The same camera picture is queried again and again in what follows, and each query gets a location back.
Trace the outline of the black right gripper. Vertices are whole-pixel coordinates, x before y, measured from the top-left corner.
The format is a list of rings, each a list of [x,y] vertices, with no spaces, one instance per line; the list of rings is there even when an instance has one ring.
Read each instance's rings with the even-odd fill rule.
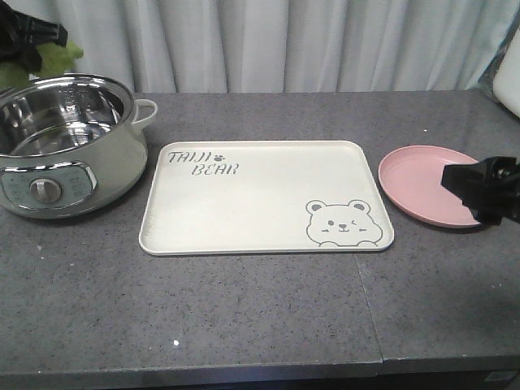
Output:
[[[441,185],[480,223],[499,225],[503,218],[519,222],[519,163],[515,157],[449,164],[444,167]]]

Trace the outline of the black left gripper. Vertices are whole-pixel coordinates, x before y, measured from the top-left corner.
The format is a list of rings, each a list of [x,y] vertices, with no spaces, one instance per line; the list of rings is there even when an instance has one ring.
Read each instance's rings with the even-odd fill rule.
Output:
[[[15,11],[1,1],[2,61],[17,63],[30,73],[39,72],[43,60],[37,47],[47,43],[65,47],[67,30],[61,24]]]

